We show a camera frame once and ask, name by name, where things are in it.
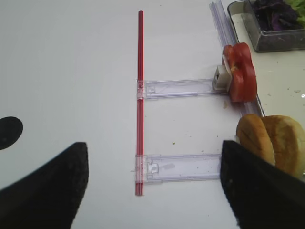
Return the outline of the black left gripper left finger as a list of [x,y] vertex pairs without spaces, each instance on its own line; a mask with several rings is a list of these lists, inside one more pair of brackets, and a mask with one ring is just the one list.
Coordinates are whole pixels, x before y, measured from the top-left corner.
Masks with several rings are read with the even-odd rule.
[[77,142],[0,191],[2,229],[69,229],[89,180],[87,145]]

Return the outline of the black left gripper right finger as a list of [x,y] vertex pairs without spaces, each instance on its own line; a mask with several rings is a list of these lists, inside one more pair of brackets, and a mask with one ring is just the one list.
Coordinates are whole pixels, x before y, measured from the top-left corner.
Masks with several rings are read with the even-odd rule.
[[223,141],[220,181],[240,228],[305,227],[304,182],[235,141]]

